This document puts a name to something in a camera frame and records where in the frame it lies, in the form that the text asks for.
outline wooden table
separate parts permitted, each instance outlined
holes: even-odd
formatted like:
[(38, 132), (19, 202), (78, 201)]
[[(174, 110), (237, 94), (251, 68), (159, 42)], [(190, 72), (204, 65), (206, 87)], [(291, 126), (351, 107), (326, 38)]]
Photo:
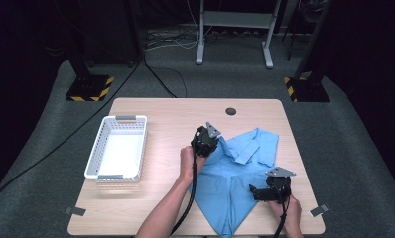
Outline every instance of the wooden table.
[[(234, 116), (225, 109), (236, 109)], [(138, 183), (100, 184), (86, 179), (73, 215), (71, 235), (134, 235), (146, 216), (170, 189), (179, 174), (180, 148), (190, 144), (199, 126), (210, 122), (225, 140), (261, 128), (279, 135), (276, 165), (297, 173), (292, 178), (293, 195), (301, 202), (304, 234), (322, 234), (321, 216), (312, 217), (317, 207), (306, 170), (282, 103), (274, 99), (180, 99), (118, 98), (110, 115), (146, 115), (148, 136), (142, 177)], [(184, 199), (181, 212), (187, 206)], [(274, 234), (278, 222), (268, 204), (259, 202), (235, 235)], [(216, 235), (196, 204), (175, 235)]]

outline wrist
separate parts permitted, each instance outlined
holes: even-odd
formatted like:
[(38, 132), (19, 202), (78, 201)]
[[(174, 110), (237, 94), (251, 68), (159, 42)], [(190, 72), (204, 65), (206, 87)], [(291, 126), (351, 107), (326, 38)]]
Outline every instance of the wrist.
[(176, 184), (178, 186), (189, 188), (189, 186), (192, 184), (192, 178), (179, 176), (176, 179)]
[(287, 238), (302, 238), (303, 234), (300, 227), (285, 227), (285, 232), (287, 233)]

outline tape marker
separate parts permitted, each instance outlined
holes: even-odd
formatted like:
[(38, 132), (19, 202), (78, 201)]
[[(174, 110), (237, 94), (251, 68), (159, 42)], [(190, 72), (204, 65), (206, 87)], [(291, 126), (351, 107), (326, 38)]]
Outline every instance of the tape marker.
[(71, 208), (68, 206), (67, 209), (65, 210), (65, 214), (67, 215), (75, 214), (75, 215), (83, 216), (83, 214), (85, 214), (85, 211), (86, 210), (83, 208), (79, 208), (79, 207)]
[(329, 211), (329, 207), (326, 204), (324, 204), (324, 205), (318, 206), (315, 209), (311, 210), (310, 214), (313, 217), (315, 217), (315, 216), (318, 216), (320, 214), (324, 214), (327, 211)]

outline plastic basket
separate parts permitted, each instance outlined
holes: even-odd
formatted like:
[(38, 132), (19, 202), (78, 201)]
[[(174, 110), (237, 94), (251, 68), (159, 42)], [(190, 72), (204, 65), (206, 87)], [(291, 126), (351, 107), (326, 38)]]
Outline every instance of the plastic basket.
[(146, 134), (146, 116), (104, 117), (89, 156), (85, 177), (97, 182), (139, 181)]

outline wire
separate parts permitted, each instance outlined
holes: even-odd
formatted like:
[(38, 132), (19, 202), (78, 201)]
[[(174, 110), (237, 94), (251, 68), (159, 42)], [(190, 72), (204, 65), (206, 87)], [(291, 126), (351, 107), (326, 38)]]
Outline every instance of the wire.
[[(145, 54), (144, 54), (144, 56), (143, 56), (143, 60), (144, 60), (145, 67), (147, 67), (147, 68), (151, 71), (151, 73), (154, 75), (154, 77), (157, 78), (158, 82), (159, 82), (159, 83), (161, 84), (161, 86), (167, 91), (167, 93), (169, 93), (170, 96), (172, 96), (173, 98), (178, 98), (172, 91), (170, 91), (170, 89), (164, 84), (164, 82), (161, 80), (161, 78), (160, 78), (160, 77), (152, 70), (152, 68), (147, 64), (146, 59), (145, 59)], [(181, 75), (179, 72), (176, 71), (176, 73), (179, 74), (179, 76), (181, 77), (181, 79), (182, 79), (182, 81), (183, 81), (183, 86), (184, 86), (184, 88), (185, 88), (186, 96), (187, 96), (187, 95), (188, 95), (188, 91), (187, 91), (187, 88), (186, 88), (185, 81), (183, 80), (183, 77), (182, 77), (182, 75)]]
[(79, 127), (77, 127), (70, 135), (68, 135), (62, 142), (60, 142), (57, 146), (55, 146), (52, 150), (50, 150), (45, 156), (34, 162), (32, 165), (18, 173), (16, 176), (13, 178), (9, 179), (5, 184), (0, 186), (0, 192), (2, 192), (9, 184), (11, 184), (13, 181), (15, 181), (17, 178), (31, 170), (33, 167), (44, 161), (46, 158), (48, 158), (52, 153), (54, 153), (58, 148), (60, 148), (64, 143), (66, 143), (74, 134), (76, 134), (86, 123), (88, 123), (94, 116), (96, 116), (117, 94), (118, 91), (124, 86), (124, 84), (129, 80), (129, 78), (133, 75), (133, 73), (136, 71), (140, 64), (140, 61), (137, 62), (136, 66), (133, 68), (132, 72), (124, 79), (123, 83), (117, 88), (117, 90), (113, 93), (113, 95), (100, 107), (96, 112), (94, 112), (86, 121), (84, 121)]
[(193, 42), (185, 43), (184, 45), (189, 45), (189, 44), (195, 43), (197, 38), (191, 31), (184, 30), (181, 33), (180, 29), (178, 29), (178, 30), (179, 30), (179, 32), (176, 36), (170, 36), (167, 38), (164, 38), (162, 36), (162, 34), (174, 34), (174, 33), (167, 32), (167, 31), (148, 33), (148, 36), (147, 36), (148, 43), (146, 44), (146, 47), (148, 48), (148, 50), (151, 50), (151, 49), (149, 49), (151, 46), (156, 46), (156, 45), (159, 46), (161, 43), (164, 43), (164, 42), (176, 42), (179, 45), (181, 45), (182, 44), (182, 43), (180, 43), (181, 40), (194, 40)]
[(197, 36), (194, 42), (190, 42), (190, 43), (180, 43), (177, 40), (171, 40), (171, 42), (174, 42), (175, 44), (171, 44), (171, 45), (161, 45), (161, 46), (157, 46), (157, 47), (153, 47), (150, 49), (146, 49), (145, 51), (150, 51), (150, 50), (154, 50), (154, 49), (158, 49), (158, 48), (163, 48), (163, 47), (182, 47), (184, 49), (192, 49), (197, 43), (198, 43), (198, 38), (199, 38), (199, 31), (198, 31), (198, 24), (195, 20), (195, 17), (192, 13), (192, 9), (191, 9), (191, 4), (189, 2), (189, 0), (186, 1), (188, 3), (188, 8), (189, 8), (189, 12), (191, 14), (192, 20), (194, 21), (194, 26), (196, 28), (197, 31)]
[(181, 73), (179, 73), (178, 71), (176, 71), (176, 70), (174, 70), (172, 68), (167, 68), (167, 67), (154, 67), (154, 66), (149, 66), (149, 65), (148, 65), (148, 67), (151, 68), (151, 69), (163, 69), (163, 70), (169, 70), (169, 71), (175, 72), (180, 77), (180, 79), (182, 80), (183, 88), (185, 89), (185, 98), (188, 98), (188, 88), (186, 87), (185, 80), (183, 79)]
[(288, 197), (288, 204), (287, 204), (287, 207), (285, 207), (284, 200), (283, 200), (283, 197), (281, 195), (279, 188), (275, 184), (273, 184), (273, 185), (278, 192), (279, 202), (281, 202), (281, 204), (282, 204), (282, 215), (280, 216), (281, 221), (280, 221), (278, 228), (274, 234), (274, 238), (278, 238), (279, 234), (281, 233), (282, 228), (284, 227), (285, 219), (287, 218), (288, 206), (290, 205), (290, 197)]
[(182, 217), (177, 221), (176, 225), (173, 227), (172, 233), (170, 235), (173, 235), (177, 231), (177, 229), (180, 227), (180, 225), (183, 223), (185, 220), (186, 216), (188, 215), (189, 211), (191, 210), (192, 204), (194, 203), (195, 200), (195, 193), (197, 190), (197, 180), (198, 180), (198, 166), (197, 166), (197, 154), (195, 152), (195, 139), (197, 137), (197, 134), (199, 133), (199, 130), (195, 132), (194, 135), (194, 140), (192, 141), (192, 148), (194, 152), (194, 164), (193, 164), (193, 180), (192, 180), (192, 191), (191, 191), (191, 197), (189, 198), (189, 203), (188, 206), (186, 207), (185, 211), (183, 212)]

